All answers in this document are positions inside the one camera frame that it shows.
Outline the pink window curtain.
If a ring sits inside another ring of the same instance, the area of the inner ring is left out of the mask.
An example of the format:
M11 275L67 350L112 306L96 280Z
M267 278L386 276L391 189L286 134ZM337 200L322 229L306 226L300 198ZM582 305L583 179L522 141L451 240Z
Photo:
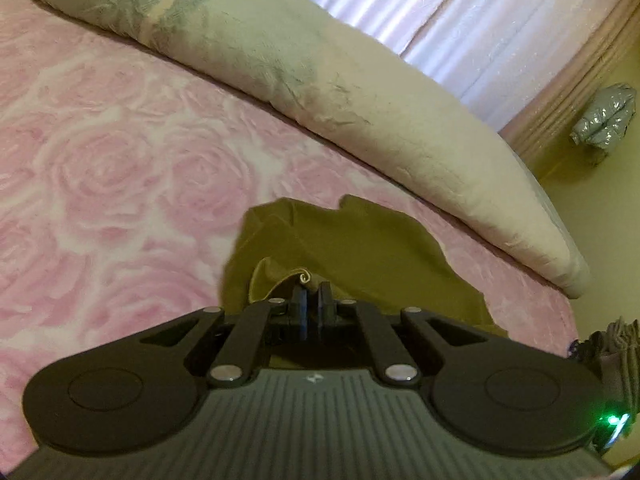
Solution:
M639 32L639 0L312 0L533 160Z

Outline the pink floral bed blanket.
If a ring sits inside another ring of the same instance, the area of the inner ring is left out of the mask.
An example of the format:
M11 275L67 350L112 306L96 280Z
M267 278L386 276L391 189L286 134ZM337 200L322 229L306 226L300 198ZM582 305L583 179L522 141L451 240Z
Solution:
M1 468L34 450L47 364L216 304L248 208L350 194L419 220L523 344L564 354L567 298L253 101L32 0L1 0Z

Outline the olive green shirt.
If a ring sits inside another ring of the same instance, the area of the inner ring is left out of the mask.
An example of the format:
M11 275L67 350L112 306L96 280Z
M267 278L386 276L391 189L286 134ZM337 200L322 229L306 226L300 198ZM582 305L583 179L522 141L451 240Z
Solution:
M232 314L295 285L331 286L337 300L370 302L387 315L419 307L504 336L484 296L449 265L415 218L345 195L335 209L280 198L250 208L224 266L220 302Z

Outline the stack of green folded clothes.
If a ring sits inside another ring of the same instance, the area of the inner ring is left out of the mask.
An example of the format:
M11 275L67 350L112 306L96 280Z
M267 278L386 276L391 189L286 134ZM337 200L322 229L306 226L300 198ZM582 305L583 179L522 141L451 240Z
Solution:
M587 339L576 339L567 357L602 382L605 408L592 445L604 454L630 434L639 416L639 321L619 318Z

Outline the grey and cream duvet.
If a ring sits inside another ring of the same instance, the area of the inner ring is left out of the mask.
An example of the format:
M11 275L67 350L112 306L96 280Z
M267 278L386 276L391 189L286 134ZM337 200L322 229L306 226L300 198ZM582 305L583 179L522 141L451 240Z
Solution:
M589 266L494 130L311 0L39 0L264 101L582 296Z

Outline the silver puffer jacket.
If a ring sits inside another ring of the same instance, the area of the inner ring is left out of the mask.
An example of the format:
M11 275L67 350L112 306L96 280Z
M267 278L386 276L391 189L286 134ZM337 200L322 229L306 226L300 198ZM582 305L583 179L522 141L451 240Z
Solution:
M576 145L608 156L623 141L636 114L638 92L629 84L612 84L596 92L570 132Z

